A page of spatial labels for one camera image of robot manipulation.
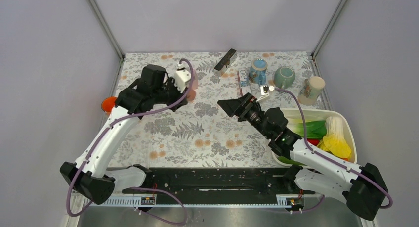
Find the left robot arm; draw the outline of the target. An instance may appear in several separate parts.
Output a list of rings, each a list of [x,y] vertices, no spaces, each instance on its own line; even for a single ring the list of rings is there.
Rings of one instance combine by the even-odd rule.
[[[114,192],[136,187],[153,188],[149,171],[141,165],[109,171],[108,166],[122,141],[144,116],[176,111],[187,104],[194,70],[179,67],[171,77],[158,65],[147,65],[141,75],[119,92],[108,120],[86,151],[74,162],[64,162],[60,173],[71,187],[94,204],[103,204]]]

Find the pink dotted mug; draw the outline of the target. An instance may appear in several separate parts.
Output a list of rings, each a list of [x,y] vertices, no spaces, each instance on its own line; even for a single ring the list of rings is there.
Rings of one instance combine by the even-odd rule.
[[[186,95],[186,100],[189,103],[192,103],[196,97],[196,92],[194,90],[190,90]]]

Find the large orange mug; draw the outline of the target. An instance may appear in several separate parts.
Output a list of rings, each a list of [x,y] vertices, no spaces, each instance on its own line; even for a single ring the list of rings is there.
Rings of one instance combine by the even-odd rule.
[[[101,103],[101,109],[106,114],[110,114],[112,109],[115,107],[115,102],[117,98],[114,96],[108,97],[104,99]]]

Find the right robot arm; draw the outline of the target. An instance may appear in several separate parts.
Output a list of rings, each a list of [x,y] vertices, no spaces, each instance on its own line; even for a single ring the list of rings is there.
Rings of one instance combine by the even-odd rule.
[[[306,165],[291,166],[283,180],[284,189],[314,191],[344,203],[358,217],[375,219],[379,209],[389,208],[392,199],[377,166],[342,160],[304,140],[287,127],[288,120],[279,107],[263,111],[250,93],[237,99],[219,100],[217,104],[229,117],[249,122],[267,140],[278,156]]]

